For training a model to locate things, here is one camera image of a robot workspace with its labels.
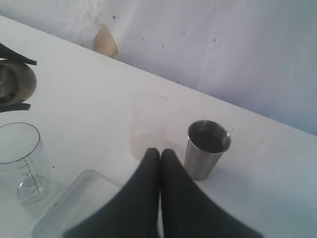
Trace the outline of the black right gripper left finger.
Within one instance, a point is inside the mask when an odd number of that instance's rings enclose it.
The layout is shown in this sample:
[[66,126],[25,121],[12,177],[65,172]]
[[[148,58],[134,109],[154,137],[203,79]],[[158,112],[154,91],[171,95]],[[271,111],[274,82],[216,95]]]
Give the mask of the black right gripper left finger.
[[157,238],[160,154],[149,148],[122,189],[65,238]]

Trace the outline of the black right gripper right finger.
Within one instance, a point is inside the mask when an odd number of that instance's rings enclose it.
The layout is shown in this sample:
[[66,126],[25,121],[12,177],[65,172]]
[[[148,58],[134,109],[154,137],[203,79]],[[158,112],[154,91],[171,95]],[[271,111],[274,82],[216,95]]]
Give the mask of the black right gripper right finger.
[[173,150],[162,152],[160,164],[164,237],[263,237],[213,202],[191,179]]

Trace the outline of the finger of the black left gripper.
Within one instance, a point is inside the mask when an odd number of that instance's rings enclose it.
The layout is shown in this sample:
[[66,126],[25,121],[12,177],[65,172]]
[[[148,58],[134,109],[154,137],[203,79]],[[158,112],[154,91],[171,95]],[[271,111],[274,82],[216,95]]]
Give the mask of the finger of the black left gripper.
[[0,106],[0,113],[12,112],[12,111],[28,111],[30,110],[31,105],[27,103],[18,103],[7,106]]
[[14,62],[29,64],[29,65],[37,65],[38,62],[34,59],[30,59],[25,57],[12,49],[8,48],[4,44],[0,43],[0,58],[5,60],[12,60]]

